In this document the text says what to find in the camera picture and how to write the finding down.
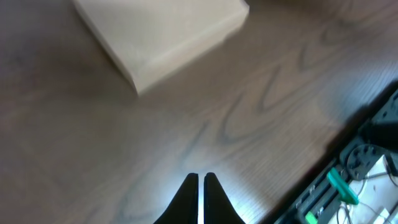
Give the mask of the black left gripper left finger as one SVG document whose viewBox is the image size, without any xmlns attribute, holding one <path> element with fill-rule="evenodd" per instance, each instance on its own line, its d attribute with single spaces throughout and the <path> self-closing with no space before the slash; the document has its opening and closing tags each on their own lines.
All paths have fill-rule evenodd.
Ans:
<svg viewBox="0 0 398 224">
<path fill-rule="evenodd" d="M 198 174 L 189 173 L 154 224 L 198 223 Z"/>
</svg>

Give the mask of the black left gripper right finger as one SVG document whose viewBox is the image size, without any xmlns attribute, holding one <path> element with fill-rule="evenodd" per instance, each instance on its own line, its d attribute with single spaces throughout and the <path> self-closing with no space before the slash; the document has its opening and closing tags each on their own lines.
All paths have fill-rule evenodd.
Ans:
<svg viewBox="0 0 398 224">
<path fill-rule="evenodd" d="M 203 190 L 204 224 L 244 224 L 215 173 L 206 174 Z"/>
</svg>

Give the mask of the brown cardboard box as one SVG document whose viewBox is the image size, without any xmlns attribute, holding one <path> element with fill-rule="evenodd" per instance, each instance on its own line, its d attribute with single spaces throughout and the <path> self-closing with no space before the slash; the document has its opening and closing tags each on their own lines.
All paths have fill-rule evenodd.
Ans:
<svg viewBox="0 0 398 224">
<path fill-rule="evenodd" d="M 243 0 L 74 0 L 122 74 L 141 94 L 240 30 Z"/>
</svg>

